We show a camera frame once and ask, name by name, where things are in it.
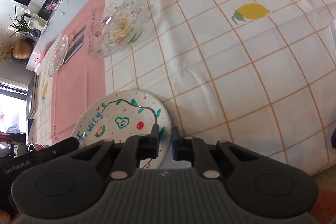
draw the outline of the human hand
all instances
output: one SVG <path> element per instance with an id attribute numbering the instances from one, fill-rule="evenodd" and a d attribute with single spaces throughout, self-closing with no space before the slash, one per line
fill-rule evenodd
<path id="1" fill-rule="evenodd" d="M 0 220 L 2 220 L 5 224 L 14 223 L 15 220 L 20 216 L 20 214 L 16 214 L 13 218 L 9 215 L 9 213 L 0 209 Z"/>

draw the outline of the gray gripper base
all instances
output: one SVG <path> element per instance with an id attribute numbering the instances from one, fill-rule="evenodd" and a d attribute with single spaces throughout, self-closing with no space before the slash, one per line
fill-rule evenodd
<path id="1" fill-rule="evenodd" d="M 59 220 L 23 215 L 15 222 L 40 223 L 318 224 L 318 221 L 309 213 L 278 220 L 253 215 L 236 205 L 219 181 L 201 178 L 194 168 L 188 168 L 137 169 L 130 179 L 111 182 L 100 200 L 78 215 Z"/>

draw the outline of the gold vase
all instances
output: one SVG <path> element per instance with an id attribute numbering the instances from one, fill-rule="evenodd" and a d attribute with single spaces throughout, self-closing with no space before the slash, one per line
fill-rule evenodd
<path id="1" fill-rule="evenodd" d="M 32 47 L 24 40 L 17 41 L 13 48 L 13 56 L 16 59 L 27 59 L 32 53 Z"/>

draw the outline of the red cherry drawing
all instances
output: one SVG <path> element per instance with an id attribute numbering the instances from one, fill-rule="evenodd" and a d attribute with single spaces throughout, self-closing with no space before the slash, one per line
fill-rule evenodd
<path id="1" fill-rule="evenodd" d="M 145 124 L 143 122 L 138 122 L 138 124 L 136 125 L 137 129 L 143 129 L 143 127 L 145 126 Z"/>

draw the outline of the lemon print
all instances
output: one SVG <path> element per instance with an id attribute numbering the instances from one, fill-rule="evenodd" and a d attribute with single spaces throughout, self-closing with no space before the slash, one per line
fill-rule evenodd
<path id="1" fill-rule="evenodd" d="M 42 90 L 42 102 L 45 102 L 45 96 L 47 94 L 48 90 L 48 82 L 44 84 L 43 90 Z"/>
<path id="2" fill-rule="evenodd" d="M 237 10 L 235 10 L 234 15 L 231 17 L 232 21 L 236 24 L 238 24 L 236 20 L 240 21 L 246 21 L 247 19 L 259 19 L 263 18 L 265 15 L 267 15 L 270 12 L 270 10 L 267 10 L 263 5 L 258 3 L 248 3 L 241 7 L 239 7 Z"/>

